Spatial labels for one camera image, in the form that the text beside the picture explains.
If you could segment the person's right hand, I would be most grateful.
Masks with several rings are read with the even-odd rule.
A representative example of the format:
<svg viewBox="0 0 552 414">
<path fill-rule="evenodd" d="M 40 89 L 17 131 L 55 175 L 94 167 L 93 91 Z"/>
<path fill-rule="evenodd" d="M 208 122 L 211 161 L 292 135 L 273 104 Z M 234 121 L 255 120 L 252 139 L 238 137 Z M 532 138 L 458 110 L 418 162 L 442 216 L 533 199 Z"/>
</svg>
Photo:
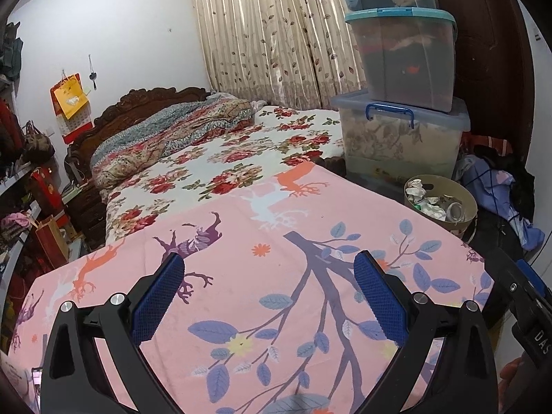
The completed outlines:
<svg viewBox="0 0 552 414">
<path fill-rule="evenodd" d="M 506 364 L 500 372 L 500 413 L 509 409 L 527 389 L 535 373 L 535 366 L 526 352 Z"/>
</svg>

